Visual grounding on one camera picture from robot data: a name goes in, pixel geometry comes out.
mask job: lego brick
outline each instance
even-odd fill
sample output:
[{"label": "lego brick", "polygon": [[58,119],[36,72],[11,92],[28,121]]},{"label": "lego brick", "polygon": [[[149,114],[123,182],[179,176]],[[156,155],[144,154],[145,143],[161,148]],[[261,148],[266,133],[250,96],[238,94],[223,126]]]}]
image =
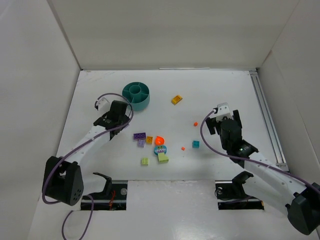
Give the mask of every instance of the lego brick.
[{"label": "lego brick", "polygon": [[182,97],[180,95],[175,96],[171,102],[176,105],[178,102],[180,102],[182,100]]},{"label": "lego brick", "polygon": [[145,142],[146,142],[147,144],[152,144],[153,138],[154,138],[153,136],[147,136]]},{"label": "lego brick", "polygon": [[133,139],[134,140],[146,139],[146,133],[145,132],[134,133],[133,134]]},{"label": "lego brick", "polygon": [[158,153],[158,161],[160,164],[166,164],[169,162],[169,158],[165,155],[164,152]]},{"label": "lego brick", "polygon": [[144,140],[144,139],[138,140],[138,147],[144,148],[145,144],[146,144],[146,140]]},{"label": "lego brick", "polygon": [[200,147],[200,142],[199,141],[193,141],[192,142],[192,147],[195,149],[198,149]]},{"label": "lego brick", "polygon": [[142,166],[148,166],[149,165],[149,159],[147,157],[143,157],[141,159],[141,165]]}]

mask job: white table surface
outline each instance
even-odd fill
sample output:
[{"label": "white table surface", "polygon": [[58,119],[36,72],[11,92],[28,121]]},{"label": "white table surface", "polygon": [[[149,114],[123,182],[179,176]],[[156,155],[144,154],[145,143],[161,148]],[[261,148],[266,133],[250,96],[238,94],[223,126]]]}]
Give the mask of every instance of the white table surface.
[{"label": "white table surface", "polygon": [[[211,69],[81,71],[57,155],[68,153],[105,113],[94,108],[97,97],[104,93],[121,94],[131,82],[148,86],[148,107],[135,112],[130,126],[96,152],[86,170],[82,170],[83,175],[100,172],[114,180],[232,179],[242,168],[212,153],[200,137],[204,117],[224,102],[231,110],[239,110],[243,138],[275,161],[249,72]],[[173,105],[171,99],[176,95],[183,99]],[[114,99],[118,98],[108,97],[110,101]],[[133,134],[141,132],[153,139],[164,137],[169,163],[158,164],[154,144],[137,147]],[[223,151],[219,136],[211,136],[206,125],[204,132],[208,142]],[[199,149],[192,148],[193,140],[200,141]],[[149,158],[148,167],[141,166],[141,158]]]},{"label": "white table surface", "polygon": [[[286,216],[268,205],[264,211],[218,210],[214,180],[230,180],[242,168],[210,152],[202,141],[199,149],[192,149],[192,141],[200,140],[200,128],[194,127],[194,122],[200,124],[217,104],[228,102],[231,109],[240,112],[244,139],[275,161],[247,71],[82,71],[58,156],[74,147],[102,114],[93,107],[96,98],[107,92],[121,93],[131,82],[143,82],[149,87],[150,104],[96,153],[86,173],[99,171],[117,180],[147,181],[128,182],[126,211],[95,211],[84,240],[319,239],[316,232],[302,235]],[[183,100],[173,105],[171,99],[177,94]],[[169,163],[157,164],[153,146],[137,147],[132,136],[139,132],[165,138]],[[205,136],[222,150],[219,137],[210,136],[206,127]],[[141,157],[150,159],[149,166],[140,165]],[[73,207],[63,203],[46,205],[40,198],[28,239],[61,240],[63,220],[70,210],[79,209],[79,203]],[[89,211],[72,213],[65,226],[68,239],[79,239],[88,216]]]}]

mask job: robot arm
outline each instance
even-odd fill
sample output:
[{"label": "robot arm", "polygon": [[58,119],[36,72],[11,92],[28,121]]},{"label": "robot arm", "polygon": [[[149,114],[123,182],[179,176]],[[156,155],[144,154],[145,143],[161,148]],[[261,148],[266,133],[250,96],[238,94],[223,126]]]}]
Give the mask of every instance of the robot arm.
[{"label": "robot arm", "polygon": [[[214,118],[207,118],[205,122],[211,135],[218,133],[222,148],[227,154],[261,162],[257,164],[230,157],[234,163],[247,171],[237,175],[232,183],[221,187],[218,198],[256,197],[287,215],[290,223],[299,232],[309,235],[320,225],[318,193],[295,178],[270,169],[280,168],[242,138],[242,123],[237,110],[232,114],[228,104],[223,103],[214,109],[214,114]],[[318,184],[313,183],[312,186],[320,190]]]},{"label": "robot arm", "polygon": [[[46,187],[46,196],[73,206],[82,195],[101,193],[107,196],[110,193],[112,186],[110,177],[93,173],[83,178],[81,170],[86,167],[91,156],[124,127],[112,129],[128,123],[127,106],[125,102],[114,100],[110,110],[93,123],[91,130],[71,150],[73,153],[54,171]],[[61,159],[62,157],[51,156],[47,160],[42,187]]]}]

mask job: white wall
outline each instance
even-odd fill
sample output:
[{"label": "white wall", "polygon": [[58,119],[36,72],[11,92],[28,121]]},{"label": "white wall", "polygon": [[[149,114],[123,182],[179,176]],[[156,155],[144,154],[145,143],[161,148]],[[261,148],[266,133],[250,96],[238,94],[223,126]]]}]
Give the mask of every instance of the white wall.
[{"label": "white wall", "polygon": [[79,71],[45,0],[1,1],[1,239],[28,236]]},{"label": "white wall", "polygon": [[320,183],[320,1],[301,0],[259,70],[290,170]]},{"label": "white wall", "polygon": [[299,0],[50,0],[84,69],[260,67]]}]

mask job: light green lego brick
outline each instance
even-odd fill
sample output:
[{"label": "light green lego brick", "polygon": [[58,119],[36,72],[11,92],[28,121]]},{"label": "light green lego brick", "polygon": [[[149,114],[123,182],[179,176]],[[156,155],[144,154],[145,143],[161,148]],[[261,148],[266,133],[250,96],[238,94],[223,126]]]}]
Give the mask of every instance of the light green lego brick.
[{"label": "light green lego brick", "polygon": [[147,157],[144,157],[141,159],[141,165],[148,166],[149,165],[149,159]]},{"label": "light green lego brick", "polygon": [[169,162],[169,158],[165,155],[164,152],[158,153],[158,160],[160,164],[166,164]]}]

